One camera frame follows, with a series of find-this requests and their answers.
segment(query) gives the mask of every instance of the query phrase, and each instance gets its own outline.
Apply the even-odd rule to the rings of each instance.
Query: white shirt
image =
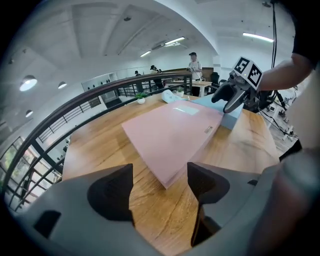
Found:
[[[201,78],[201,75],[202,75],[202,65],[201,63],[199,62],[199,60],[196,60],[196,61],[191,61],[189,63],[189,66],[188,68],[192,71],[192,79],[193,80],[197,80],[197,79],[200,79]]]

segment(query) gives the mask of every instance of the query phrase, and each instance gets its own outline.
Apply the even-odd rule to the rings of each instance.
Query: railing handrail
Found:
[[[58,107],[56,110],[54,110],[50,115],[48,115],[43,121],[41,121],[34,129],[33,131],[27,136],[27,138],[24,140],[22,145],[17,150],[16,154],[14,155],[11,164],[9,168],[7,169],[6,175],[3,180],[2,184],[2,198],[4,199],[5,193],[7,190],[7,186],[10,180],[10,177],[12,176],[12,173],[17,166],[20,158],[24,155],[25,151],[29,148],[29,146],[32,145],[32,142],[36,140],[37,137],[39,137],[51,124],[56,122],[59,118],[61,118],[63,115],[74,109],[75,107],[95,98],[102,94],[114,91],[116,89],[122,88],[126,85],[132,85],[137,82],[142,83],[154,79],[166,79],[166,78],[175,78],[175,77],[188,77],[189,78],[189,84],[192,85],[192,73],[190,72],[163,72],[163,73],[155,73],[155,74],[144,74],[139,76],[133,76],[129,78],[124,78],[120,80],[116,80],[113,82],[110,82],[108,84],[101,85],[99,87],[93,88],[91,90],[88,90],[86,92],[83,92],[82,94],[70,99],[60,107]],[[89,118],[89,120],[94,120],[95,118],[98,118],[99,114],[93,116],[93,118]],[[71,131],[75,131],[75,129],[71,129],[66,134],[71,134]],[[49,146],[45,152],[48,152],[49,149],[51,150],[53,147]]]

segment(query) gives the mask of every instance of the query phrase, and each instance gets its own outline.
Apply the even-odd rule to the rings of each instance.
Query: ceiling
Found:
[[[210,18],[218,40],[249,40],[243,32],[273,37],[272,9],[263,7],[260,0],[194,1]],[[291,51],[291,18],[280,8],[276,15],[278,47]],[[186,47],[209,44],[183,17],[153,0],[44,1],[21,27],[0,67],[4,98],[0,124],[7,121],[11,129],[17,128],[27,121],[28,109],[40,109],[61,93],[61,81],[72,85],[92,78],[84,70],[70,71],[79,63],[94,67],[101,58],[139,59],[154,45],[182,36]],[[20,92],[26,75],[34,75],[38,83]]]

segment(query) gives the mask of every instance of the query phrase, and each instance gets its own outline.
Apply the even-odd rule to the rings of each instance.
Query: gray robot arm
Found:
[[[252,60],[240,57],[230,72],[229,79],[216,90],[211,101],[227,101],[224,113],[232,112],[241,104],[248,107],[258,104],[257,93],[262,75],[262,71]]]

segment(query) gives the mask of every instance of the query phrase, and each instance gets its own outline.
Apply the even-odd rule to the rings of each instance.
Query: black shirt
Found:
[[[295,37],[292,53],[309,59],[314,67],[320,60],[319,2],[317,0],[280,0],[291,14]]]

